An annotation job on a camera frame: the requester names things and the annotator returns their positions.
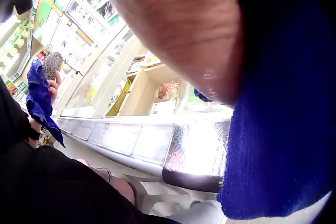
glass freezer door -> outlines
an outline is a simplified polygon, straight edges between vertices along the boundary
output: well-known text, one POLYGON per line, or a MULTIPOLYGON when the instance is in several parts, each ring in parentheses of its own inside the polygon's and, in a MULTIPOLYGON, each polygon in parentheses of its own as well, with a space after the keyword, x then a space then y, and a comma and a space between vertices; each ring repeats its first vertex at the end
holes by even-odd
POLYGON ((110 0, 84 0, 107 22, 118 14, 110 0))
POLYGON ((79 5, 76 0, 72 1, 67 13, 92 40, 99 43, 107 35, 104 27, 86 9, 79 5))

advertisement poster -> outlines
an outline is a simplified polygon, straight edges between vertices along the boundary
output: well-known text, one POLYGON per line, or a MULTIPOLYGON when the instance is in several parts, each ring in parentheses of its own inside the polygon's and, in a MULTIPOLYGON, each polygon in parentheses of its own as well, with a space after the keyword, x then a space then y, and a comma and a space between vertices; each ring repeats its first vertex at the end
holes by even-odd
POLYGON ((25 94, 22 93, 16 86, 14 86, 12 82, 9 80, 6 81, 6 87, 14 100, 25 103, 25 94))

supermarket shelf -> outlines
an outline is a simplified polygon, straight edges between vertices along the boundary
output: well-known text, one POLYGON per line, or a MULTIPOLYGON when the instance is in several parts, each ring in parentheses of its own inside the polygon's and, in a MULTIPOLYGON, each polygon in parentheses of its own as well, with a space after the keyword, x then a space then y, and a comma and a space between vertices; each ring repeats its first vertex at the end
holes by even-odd
POLYGON ((106 19, 106 22, 110 21, 112 18, 114 18, 116 15, 118 15, 118 11, 115 10, 115 12, 108 18, 106 19))
POLYGON ((101 0, 96 6, 95 6, 95 10, 101 8, 105 3, 109 2, 109 0, 101 0))

black sleeve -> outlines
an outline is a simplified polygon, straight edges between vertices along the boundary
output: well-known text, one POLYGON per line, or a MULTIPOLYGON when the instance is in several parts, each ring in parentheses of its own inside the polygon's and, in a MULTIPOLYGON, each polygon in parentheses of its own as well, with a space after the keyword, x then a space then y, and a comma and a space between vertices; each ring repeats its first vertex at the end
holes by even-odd
POLYGON ((0 115, 1 150, 5 150, 6 147, 22 138, 28 140, 30 129, 28 115, 13 99, 2 78, 0 78, 0 115))
POLYGON ((143 214, 89 167, 53 147, 39 147, 25 172, 12 201, 24 222, 178 224, 143 214))

finger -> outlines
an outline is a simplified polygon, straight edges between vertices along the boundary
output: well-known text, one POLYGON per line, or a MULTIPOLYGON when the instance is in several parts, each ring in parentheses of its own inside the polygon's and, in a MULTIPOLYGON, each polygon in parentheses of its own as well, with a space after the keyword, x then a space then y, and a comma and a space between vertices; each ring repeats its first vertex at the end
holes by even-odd
POLYGON ((48 83, 49 83, 49 85, 51 86, 51 87, 53 87, 53 88, 55 88, 56 90, 59 88, 59 86, 60 85, 58 85, 57 83, 56 83, 56 81, 54 81, 54 80, 47 80, 48 81, 48 83))
POLYGON ((57 96, 57 89, 54 88, 54 87, 51 87, 51 88, 49 88, 49 93, 51 95, 51 98, 56 97, 57 96))
POLYGON ((56 78, 56 83, 60 86, 61 85, 61 76, 58 71, 55 71, 55 78, 56 78))

